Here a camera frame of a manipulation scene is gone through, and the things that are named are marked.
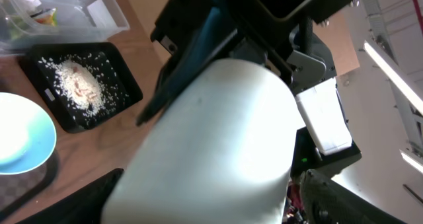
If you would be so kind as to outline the white tissue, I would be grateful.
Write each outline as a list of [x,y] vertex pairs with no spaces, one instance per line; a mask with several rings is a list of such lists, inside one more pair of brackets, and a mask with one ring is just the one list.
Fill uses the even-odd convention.
[[17,0],[17,3],[30,15],[39,12],[42,4],[40,0]]

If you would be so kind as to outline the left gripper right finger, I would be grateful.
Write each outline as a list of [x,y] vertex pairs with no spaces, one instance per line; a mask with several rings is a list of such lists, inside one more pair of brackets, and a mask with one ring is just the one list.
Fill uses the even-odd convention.
[[312,224],[404,224],[314,169],[301,174],[300,196]]

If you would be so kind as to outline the black rectangular waste tray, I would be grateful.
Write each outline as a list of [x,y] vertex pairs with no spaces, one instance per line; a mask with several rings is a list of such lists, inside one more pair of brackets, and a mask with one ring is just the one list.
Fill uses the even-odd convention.
[[110,42],[35,45],[19,65],[67,133],[91,130],[143,98]]

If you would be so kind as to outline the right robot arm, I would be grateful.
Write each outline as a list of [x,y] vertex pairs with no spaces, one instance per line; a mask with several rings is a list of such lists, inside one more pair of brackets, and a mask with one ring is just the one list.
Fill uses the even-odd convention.
[[156,119],[101,223],[280,223],[297,131],[351,148],[330,50],[312,25],[353,0],[169,0],[170,52],[137,125]]

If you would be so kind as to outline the light blue bowl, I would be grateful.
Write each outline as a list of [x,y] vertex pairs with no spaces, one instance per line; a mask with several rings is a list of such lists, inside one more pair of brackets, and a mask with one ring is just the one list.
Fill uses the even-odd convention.
[[14,175],[43,165],[56,148],[57,132],[37,103],[1,93],[1,174]]

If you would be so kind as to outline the pile of rice leftovers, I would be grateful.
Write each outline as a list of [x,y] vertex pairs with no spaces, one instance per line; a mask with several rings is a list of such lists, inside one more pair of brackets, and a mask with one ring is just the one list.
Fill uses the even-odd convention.
[[131,102],[103,52],[66,54],[57,59],[41,57],[36,63],[72,120],[86,130],[126,109]]

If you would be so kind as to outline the clear plastic waste bin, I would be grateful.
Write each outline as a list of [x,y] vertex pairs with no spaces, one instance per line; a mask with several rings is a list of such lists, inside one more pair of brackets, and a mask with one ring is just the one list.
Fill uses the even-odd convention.
[[2,56],[20,54],[37,44],[103,42],[130,28],[116,0],[40,1],[40,11],[57,9],[56,26],[36,22],[17,0],[1,0]]

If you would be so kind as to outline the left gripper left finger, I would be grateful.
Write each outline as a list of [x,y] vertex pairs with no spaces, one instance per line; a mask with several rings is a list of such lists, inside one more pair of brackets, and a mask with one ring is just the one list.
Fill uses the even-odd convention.
[[99,224],[102,209],[124,169],[115,168],[19,224]]

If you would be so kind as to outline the green orange snack wrapper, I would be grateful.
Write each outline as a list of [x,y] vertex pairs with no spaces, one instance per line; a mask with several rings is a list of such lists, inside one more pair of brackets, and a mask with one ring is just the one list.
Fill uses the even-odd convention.
[[40,24],[56,26],[57,25],[56,13],[57,13],[56,8],[43,9],[40,12],[34,15],[31,15],[30,17]]

